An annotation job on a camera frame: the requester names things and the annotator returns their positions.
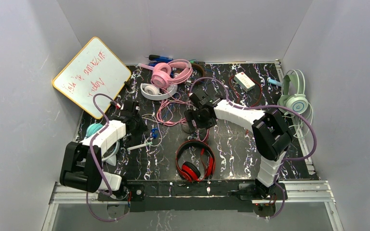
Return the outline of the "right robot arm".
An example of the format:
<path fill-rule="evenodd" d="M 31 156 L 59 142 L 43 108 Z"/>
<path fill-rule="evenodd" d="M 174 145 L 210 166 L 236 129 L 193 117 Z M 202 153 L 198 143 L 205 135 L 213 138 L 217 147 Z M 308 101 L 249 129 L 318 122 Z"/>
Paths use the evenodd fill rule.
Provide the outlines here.
<path fill-rule="evenodd" d="M 210 96 L 202 90 L 189 95 L 194 109 L 185 111 L 191 130 L 209 129 L 224 120 L 253 133 L 256 149 L 261 155 L 260 169 L 253 194 L 267 197 L 275 188 L 279 169 L 290 146 L 293 134 L 278 109 L 248 109 L 227 99 Z"/>

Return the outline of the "pink headphones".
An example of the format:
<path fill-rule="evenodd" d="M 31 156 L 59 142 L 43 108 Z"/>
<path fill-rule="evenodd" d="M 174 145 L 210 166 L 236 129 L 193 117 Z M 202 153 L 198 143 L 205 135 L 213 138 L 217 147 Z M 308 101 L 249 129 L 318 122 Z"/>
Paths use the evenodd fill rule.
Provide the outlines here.
<path fill-rule="evenodd" d="M 171 77 L 172 69 L 182 70 L 177 76 Z M 159 88 L 166 89 L 170 85 L 186 82 L 191 76 L 191 63 L 188 60 L 177 59 L 169 63 L 157 63 L 152 71 L 151 83 Z"/>

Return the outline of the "teal white cat-ear headphones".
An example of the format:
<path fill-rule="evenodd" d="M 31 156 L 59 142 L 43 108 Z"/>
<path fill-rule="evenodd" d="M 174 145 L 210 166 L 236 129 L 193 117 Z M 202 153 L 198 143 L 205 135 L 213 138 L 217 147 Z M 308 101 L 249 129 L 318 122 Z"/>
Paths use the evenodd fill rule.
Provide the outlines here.
<path fill-rule="evenodd" d="M 87 139 L 87 138 L 91 137 L 93 134 L 97 133 L 102 127 L 103 127 L 103 125 L 100 124 L 100 123 L 94 123 L 94 124 L 89 125 L 88 128 L 86 129 L 86 134 L 85 134 L 84 139 Z M 106 154 L 103 155 L 102 162 L 106 162 L 109 165 L 116 166 L 116 164 L 117 164 L 116 154 L 119 150 L 120 142 L 117 141 L 113 145 L 113 147 L 114 148 L 111 152 L 107 151 Z"/>

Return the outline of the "red headphones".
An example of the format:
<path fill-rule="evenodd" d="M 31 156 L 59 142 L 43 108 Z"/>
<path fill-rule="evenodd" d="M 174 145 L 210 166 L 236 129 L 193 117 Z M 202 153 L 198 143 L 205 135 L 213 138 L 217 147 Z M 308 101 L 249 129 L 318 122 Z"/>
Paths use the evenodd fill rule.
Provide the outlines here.
<path fill-rule="evenodd" d="M 202 165 L 204 167 L 204 176 L 201 178 L 201 173 L 199 169 L 192 164 L 191 162 L 185 161 L 183 164 L 180 166 L 178 161 L 180 157 L 182 156 L 183 152 L 186 149 L 189 149 L 191 147 L 195 148 L 200 148 L 201 149 L 201 154 L 202 155 L 207 155 L 208 161 L 207 164 L 205 165 L 202 162 Z M 215 154 L 208 146 L 206 143 L 198 140 L 189 140 L 184 142 L 176 151 L 176 169 L 178 171 L 178 174 L 183 178 L 186 179 L 188 182 L 200 182 L 204 179 L 208 179 L 209 177 L 214 175 L 215 168 L 216 168 L 216 158 Z"/>

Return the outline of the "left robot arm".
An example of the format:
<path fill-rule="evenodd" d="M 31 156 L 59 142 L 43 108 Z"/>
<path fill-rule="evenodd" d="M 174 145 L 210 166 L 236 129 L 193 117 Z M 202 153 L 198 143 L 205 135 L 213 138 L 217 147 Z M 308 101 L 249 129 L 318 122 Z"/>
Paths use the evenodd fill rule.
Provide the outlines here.
<path fill-rule="evenodd" d="M 137 101 L 126 101 L 102 128 L 81 142 L 70 142 L 65 149 L 60 184 L 89 193 L 119 190 L 122 176 L 105 172 L 104 154 L 112 147 L 128 149 L 142 142 L 148 131 Z"/>

